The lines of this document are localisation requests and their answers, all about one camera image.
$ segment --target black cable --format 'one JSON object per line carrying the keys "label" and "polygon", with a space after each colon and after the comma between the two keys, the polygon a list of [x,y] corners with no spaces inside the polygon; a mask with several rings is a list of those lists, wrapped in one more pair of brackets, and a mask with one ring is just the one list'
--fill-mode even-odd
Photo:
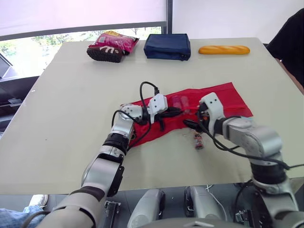
{"label": "black cable", "polygon": [[27,228],[28,225],[30,224],[31,220],[33,220],[34,217],[38,216],[38,215],[47,215],[49,214],[50,211],[38,211],[35,214],[32,214],[30,217],[28,217],[22,224],[21,228]]}
{"label": "black cable", "polygon": [[219,146],[221,146],[222,148],[224,148],[225,150],[229,151],[230,153],[243,157],[243,158],[248,158],[248,159],[255,159],[255,160],[259,160],[259,161],[266,161],[266,162],[275,162],[281,166],[283,166],[286,170],[289,170],[290,167],[283,161],[279,161],[276,159],[272,159],[272,158],[261,158],[261,157],[256,157],[256,156],[251,156],[251,155],[245,155],[242,153],[238,153],[228,147],[226,147],[225,145],[223,145],[219,140],[217,140],[215,137],[213,137],[212,134],[210,134],[210,132],[204,127],[204,125],[201,123],[201,119],[200,119],[200,112],[197,113],[198,116],[198,121],[199,121],[199,126],[202,128],[202,130],[211,138],[213,139],[213,141],[215,141]]}
{"label": "black cable", "polygon": [[[218,144],[217,144],[217,142],[215,141],[215,140],[213,140],[213,143],[214,143],[214,145],[218,148],[218,149],[220,149],[221,151],[227,151],[225,148],[223,148],[223,147],[220,147]],[[234,149],[236,149],[236,148],[239,148],[240,146],[235,146],[235,147],[232,147],[232,148],[230,148],[231,150],[234,150]]]}
{"label": "black cable", "polygon": [[138,120],[136,120],[135,118],[131,117],[128,113],[126,113],[126,112],[124,112],[122,110],[116,110],[114,112],[114,114],[113,114],[113,117],[112,117],[112,125],[111,125],[112,127],[114,125],[114,118],[116,116],[116,113],[123,113],[124,115],[128,116],[131,120],[133,120],[135,123],[140,124],[140,122]]}
{"label": "black cable", "polygon": [[300,166],[304,166],[304,164],[292,165],[292,166],[290,166],[290,168],[292,169],[292,168],[295,168],[295,167],[300,167]]}
{"label": "black cable", "polygon": [[233,222],[236,222],[236,213],[237,213],[237,206],[238,206],[238,198],[240,196],[240,194],[242,193],[242,191],[248,186],[248,184],[251,182],[252,180],[250,179],[249,181],[247,181],[246,183],[243,184],[243,186],[241,187],[241,189],[238,191],[236,199],[234,201],[234,208],[233,208]]}
{"label": "black cable", "polygon": [[132,147],[134,147],[140,140],[142,140],[148,133],[149,131],[151,130],[151,120],[150,120],[150,115],[148,115],[148,109],[147,109],[147,106],[146,104],[144,103],[144,100],[143,100],[143,85],[144,84],[148,84],[148,85],[151,85],[154,87],[154,95],[157,95],[160,91],[158,90],[158,87],[156,85],[154,85],[153,83],[151,82],[142,82],[141,85],[139,86],[139,95],[141,97],[141,101],[142,101],[142,105],[143,105],[143,111],[145,112],[146,115],[144,116],[147,116],[148,117],[148,124],[149,124],[149,128],[148,130],[141,136],[139,137],[135,142],[133,142],[127,149],[127,151],[129,151]]}
{"label": "black cable", "polygon": [[138,140],[136,140],[135,142],[133,142],[127,149],[127,151],[129,151],[132,147],[134,147],[141,139],[143,139],[151,130],[151,121],[149,120],[149,128],[148,130],[141,136],[138,138]]}

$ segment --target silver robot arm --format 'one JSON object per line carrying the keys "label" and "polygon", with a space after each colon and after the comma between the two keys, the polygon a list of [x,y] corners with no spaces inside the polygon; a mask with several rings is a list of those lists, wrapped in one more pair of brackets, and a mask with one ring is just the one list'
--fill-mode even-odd
{"label": "silver robot arm", "polygon": [[[149,118],[154,122],[156,114],[168,108],[167,99],[161,94],[153,97],[147,112],[141,106],[125,104],[121,110],[137,121]],[[123,178],[124,156],[133,136],[134,121],[119,113],[116,123],[97,156],[87,166],[81,188],[73,191],[48,214],[38,228],[96,228],[104,210],[105,198],[117,193]]]}
{"label": "silver robot arm", "polygon": [[[209,117],[209,132],[221,134],[225,139],[244,148],[246,155],[283,161],[280,136],[270,127],[258,126],[244,118],[225,118],[223,105],[215,93],[200,100],[201,115]],[[257,190],[255,203],[260,205],[259,222],[274,228],[297,228],[304,225],[304,212],[300,212],[291,190],[289,178],[281,164],[249,158],[252,182]]]}

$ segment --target snack bag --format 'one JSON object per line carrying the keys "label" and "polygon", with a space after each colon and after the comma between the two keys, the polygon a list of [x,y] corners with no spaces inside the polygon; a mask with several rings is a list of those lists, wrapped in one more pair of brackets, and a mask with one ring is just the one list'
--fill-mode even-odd
{"label": "snack bag", "polygon": [[89,45],[89,47],[103,47],[110,46],[114,48],[119,48],[125,51],[125,54],[128,55],[133,51],[134,46],[138,42],[138,38],[124,36],[114,31],[108,31],[102,33],[94,44]]}

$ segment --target baguette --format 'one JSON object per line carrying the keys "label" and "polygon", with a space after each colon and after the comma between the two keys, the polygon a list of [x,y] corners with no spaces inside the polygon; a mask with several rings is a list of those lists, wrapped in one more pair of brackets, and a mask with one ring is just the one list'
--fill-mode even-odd
{"label": "baguette", "polygon": [[250,53],[246,46],[203,46],[199,49],[200,54],[205,55],[244,55]]}

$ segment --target table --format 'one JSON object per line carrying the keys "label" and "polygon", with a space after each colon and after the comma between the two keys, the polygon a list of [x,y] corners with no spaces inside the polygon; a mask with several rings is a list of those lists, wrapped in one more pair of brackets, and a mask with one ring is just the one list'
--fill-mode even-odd
{"label": "table", "polygon": [[[233,82],[262,125],[283,139],[284,161],[304,163],[304,96],[257,38],[194,39],[189,61],[147,59],[140,41],[122,63],[93,61],[90,42],[64,43],[34,84],[0,140],[0,194],[62,194],[81,176],[111,129],[120,104],[139,100],[142,81],[170,94]],[[203,45],[245,45],[246,56],[205,56]],[[153,89],[144,87],[144,96]],[[120,190],[247,181],[247,159],[218,151],[207,137],[194,149],[190,129],[175,130],[133,148]],[[304,176],[304,168],[288,172]]]}

